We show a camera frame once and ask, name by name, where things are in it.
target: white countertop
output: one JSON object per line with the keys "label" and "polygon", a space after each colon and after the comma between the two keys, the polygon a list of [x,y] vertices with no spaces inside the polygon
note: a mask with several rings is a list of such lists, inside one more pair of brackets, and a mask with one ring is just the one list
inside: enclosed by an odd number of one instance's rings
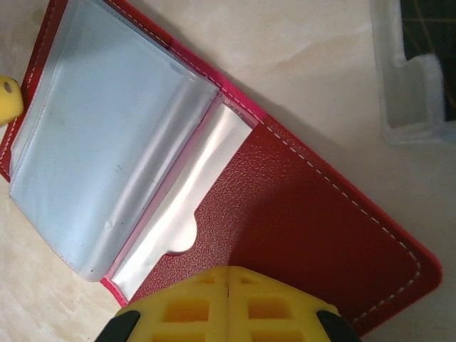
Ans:
{"label": "white countertop", "polygon": [[[380,136],[367,0],[132,0],[229,74],[444,266],[443,285],[364,341],[456,336],[456,145]],[[47,0],[0,0],[0,73],[21,79]],[[118,305],[44,244],[0,180],[0,340],[93,341]]]}

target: yellow object with dot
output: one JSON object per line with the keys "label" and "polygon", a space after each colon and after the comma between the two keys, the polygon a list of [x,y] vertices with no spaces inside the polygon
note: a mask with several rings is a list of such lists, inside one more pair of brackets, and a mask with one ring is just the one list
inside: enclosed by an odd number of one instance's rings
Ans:
{"label": "yellow object with dot", "polygon": [[23,110],[24,102],[19,84],[12,78],[0,76],[0,126],[20,116]]}
{"label": "yellow object with dot", "polygon": [[234,266],[181,281],[117,317],[131,311],[140,318],[128,342],[331,342],[316,313],[338,315],[314,296]]}

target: pink edge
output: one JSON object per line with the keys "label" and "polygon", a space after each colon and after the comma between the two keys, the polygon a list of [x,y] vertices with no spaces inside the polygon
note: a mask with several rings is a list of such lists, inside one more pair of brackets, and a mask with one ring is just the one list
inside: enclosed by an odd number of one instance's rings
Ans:
{"label": "pink edge", "polygon": [[100,280],[100,283],[114,296],[115,300],[120,304],[120,306],[127,306],[128,301],[123,296],[120,289],[108,278],[105,276]]}

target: green cutting mat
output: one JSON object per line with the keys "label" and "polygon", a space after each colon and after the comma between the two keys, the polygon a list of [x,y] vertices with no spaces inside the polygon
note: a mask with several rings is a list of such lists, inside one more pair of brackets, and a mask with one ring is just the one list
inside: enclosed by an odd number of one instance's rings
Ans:
{"label": "green cutting mat", "polygon": [[435,53],[445,77],[445,117],[456,120],[456,0],[400,0],[405,56]]}

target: white stitching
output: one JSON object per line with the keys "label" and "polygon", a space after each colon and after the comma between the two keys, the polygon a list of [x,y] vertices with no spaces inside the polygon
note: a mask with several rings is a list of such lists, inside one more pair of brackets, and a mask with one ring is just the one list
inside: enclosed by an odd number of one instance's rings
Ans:
{"label": "white stitching", "polygon": [[[124,9],[122,9],[119,5],[117,5],[113,0],[107,0],[108,2],[110,2],[112,5],[114,5],[115,7],[117,7],[122,13],[124,13],[125,15],[127,15],[128,17],[130,17],[138,26],[140,26],[142,29],[144,29],[144,31],[146,31],[147,33],[149,33],[150,35],[152,35],[153,37],[155,37],[156,39],[158,39],[159,41],[161,41],[165,46],[168,46],[167,43],[165,41],[163,41],[159,36],[155,35],[153,32],[150,32],[149,30],[147,30],[141,23],[139,23],[136,19],[134,19],[130,14],[128,14]],[[47,27],[44,31],[44,35],[43,35],[43,40],[42,40],[42,43],[44,43],[44,41],[46,40],[46,35],[47,35],[47,31],[48,31],[48,25],[49,23],[51,22],[51,19],[52,19],[52,16],[53,16],[53,12],[54,12],[54,9],[56,7],[56,2],[54,3],[54,6],[53,8],[51,9],[51,14],[49,16],[49,20],[47,22]],[[27,84],[26,84],[26,88],[28,89],[29,86],[30,86],[30,82],[31,82],[31,79],[33,78],[33,74],[36,70],[36,64],[38,63],[38,59],[39,59],[39,56],[40,56],[40,52],[41,52],[41,49],[42,49],[42,45],[40,47],[40,49],[38,50],[38,53],[36,55],[36,59],[35,59],[35,62],[34,62],[34,65],[33,65],[33,68],[32,68],[32,71],[31,71],[31,75],[28,77],[28,80],[27,80]],[[192,62],[188,61],[188,59],[186,59],[181,53],[179,53],[179,51],[176,51],[173,47],[170,48],[170,50],[174,51],[177,55],[179,55],[181,58],[183,58],[186,62],[188,62],[192,67],[194,67],[196,70],[198,71],[201,71],[200,68],[196,67]],[[202,74],[204,76],[208,76],[204,71],[201,71]],[[253,112],[252,109],[248,108],[245,106],[245,104],[243,104],[241,101],[239,101],[232,93],[228,92],[226,88],[223,88],[221,87],[220,84],[218,84],[212,77],[209,77],[210,79],[212,79],[221,89],[222,91],[225,92],[225,95],[228,93],[230,95],[230,97],[232,97],[238,104],[240,104],[243,108],[246,108],[247,109],[247,112],[249,112],[250,114],[252,114],[262,125],[266,126],[267,130],[271,133],[274,134],[274,136],[276,136],[276,138],[278,139],[281,139],[281,136],[279,134],[277,134],[276,132],[274,132],[274,130],[272,128],[270,128],[268,125],[265,124],[265,122],[261,119],[259,119]],[[10,143],[10,140],[11,140],[11,136],[13,135],[14,133],[14,128],[16,126],[16,121],[17,119],[13,122],[13,126],[11,128],[11,132],[10,132],[10,135],[8,136],[7,140],[6,140],[6,143],[5,143],[5,147],[4,147],[4,150],[2,151],[1,155],[0,155],[0,162],[3,160],[5,154],[6,154],[6,150],[8,149],[9,147],[9,143]],[[298,153],[294,148],[292,148],[292,146],[289,145],[289,143],[285,140],[282,140],[282,142],[287,145],[290,149],[290,151],[292,151],[293,153],[297,154],[302,160],[306,160],[306,158],[301,155],[300,153]],[[314,167],[314,165],[307,161],[307,164],[309,165],[309,167],[312,167],[315,171],[317,171],[318,174],[320,175],[323,175],[323,173],[316,167]],[[5,173],[9,176],[9,173],[4,169],[3,167],[3,164],[0,163],[0,167],[5,171]],[[348,195],[343,192],[337,185],[335,185],[327,176],[323,175],[324,179],[325,180],[328,180],[332,186],[337,189],[345,198],[349,199]],[[357,202],[355,202],[354,200],[351,200],[352,203],[357,206],[357,208],[359,208],[359,210],[363,213],[363,214],[367,214],[367,212],[365,210],[363,210],[362,208],[360,208],[359,204]],[[371,219],[376,223],[376,224],[379,224],[380,225],[380,222],[375,218],[375,217],[371,217]],[[394,240],[397,241],[396,237],[394,235],[392,235],[390,233],[390,231],[388,229],[386,229],[385,227],[381,226],[382,230],[389,234]],[[398,242],[399,245],[404,248],[408,254],[410,255],[410,257],[415,261],[416,263],[416,267],[417,267],[417,271],[415,272],[415,275],[412,279],[410,279],[408,281],[408,283],[405,285],[405,286],[402,286],[400,287],[395,294],[391,294],[387,299],[384,299],[382,301],[379,301],[376,305],[372,306],[371,308],[369,308],[367,311],[363,312],[361,315],[359,315],[357,318],[353,319],[353,323],[359,321],[360,319],[366,317],[369,313],[371,312],[374,312],[376,309],[378,309],[379,307],[381,307],[383,304],[385,304],[386,302],[388,301],[391,301],[393,300],[398,294],[400,294],[401,292],[403,292],[404,290],[406,290],[408,287],[412,286],[413,283],[415,283],[415,281],[418,279],[418,277],[421,275],[421,263],[418,261],[418,258],[415,256],[415,254],[409,250],[409,248],[402,242]]]}
{"label": "white stitching", "polygon": [[[269,127],[268,125],[265,125],[266,126],[266,129],[273,133],[274,136],[278,139],[282,139],[282,137],[277,134],[276,132],[274,132],[274,130]],[[305,160],[306,158],[304,158],[301,154],[297,153],[296,149],[292,148],[292,146],[290,146],[290,143],[287,142],[287,144],[289,146],[289,149],[290,151],[292,151],[293,153],[296,153],[302,160]],[[309,165],[309,167],[312,167],[315,171],[317,171],[318,174],[320,175],[323,175],[323,173],[318,169],[316,168],[311,162],[309,162],[308,160],[306,161],[307,165]],[[338,190],[346,199],[350,199],[349,196],[344,192],[342,191],[336,184],[334,184],[331,179],[329,179],[327,176],[323,175],[324,179],[329,181],[332,185],[332,187],[334,187],[336,190]],[[351,202],[353,203],[353,205],[355,205],[364,215],[366,216],[369,216],[369,214],[367,213],[367,211],[365,211],[363,208],[361,208],[361,206],[359,205],[359,203],[357,203],[355,200],[351,200]],[[388,234],[392,239],[394,239],[397,243],[399,243],[399,245],[404,248],[404,250],[410,255],[410,257],[413,259],[413,261],[415,262],[416,264],[416,268],[417,268],[417,271],[415,272],[415,275],[413,276],[412,279],[410,279],[406,285],[400,287],[394,294],[391,294],[388,298],[386,299],[383,299],[381,301],[379,301],[376,305],[370,307],[367,311],[364,311],[361,315],[359,315],[358,317],[354,318],[352,323],[356,323],[357,321],[359,321],[360,319],[366,317],[368,314],[370,314],[371,312],[374,312],[375,310],[377,310],[378,308],[380,308],[382,305],[384,305],[385,303],[389,302],[389,301],[392,301],[396,296],[398,296],[399,294],[401,294],[402,292],[404,292],[407,288],[409,288],[410,286],[412,286],[416,280],[418,279],[418,277],[421,275],[421,263],[418,261],[418,258],[415,256],[415,254],[409,250],[409,248],[403,243],[403,242],[400,242],[397,240],[397,238],[391,234],[391,232],[386,229],[384,226],[381,226],[380,224],[380,221],[378,221],[375,217],[370,217],[371,220],[373,222],[375,222],[376,224],[380,225],[381,229],[386,233]]]}
{"label": "white stitching", "polygon": [[[41,50],[43,49],[43,44],[46,41],[46,37],[48,35],[49,24],[51,23],[51,19],[54,15],[54,10],[56,9],[56,7],[57,7],[57,1],[54,2],[54,5],[51,8],[51,13],[49,14],[49,19],[46,22],[46,28],[44,29],[43,39],[41,40],[40,48],[38,49],[38,52],[36,53],[35,61],[33,62],[33,67],[31,69],[30,76],[27,78],[27,81],[26,81],[26,90],[28,90],[30,88],[30,83],[35,74],[36,66],[38,64],[38,60],[41,55]],[[5,167],[2,163],[2,160],[5,157],[6,151],[9,149],[9,146],[11,144],[11,140],[12,140],[12,137],[14,134],[14,130],[16,128],[17,120],[18,120],[18,118],[14,119],[13,125],[11,126],[11,131],[9,132],[8,137],[6,139],[4,149],[1,151],[1,154],[0,154],[0,168],[5,172],[5,174],[8,177],[10,177],[9,171],[5,169]]]}
{"label": "white stitching", "polygon": [[113,0],[106,0],[106,1],[109,2],[110,4],[114,5],[119,11],[121,11],[123,14],[128,16],[128,18],[133,20],[140,28],[142,28],[144,31],[146,31],[146,33],[150,34],[154,38],[156,38],[159,41],[161,41],[165,46],[168,46],[168,44],[163,39],[161,39],[159,36],[157,36],[155,33],[151,32],[150,30],[146,29],[138,20],[133,18],[133,16],[131,14],[127,13],[127,11],[125,9],[123,9],[122,7],[117,5]]}

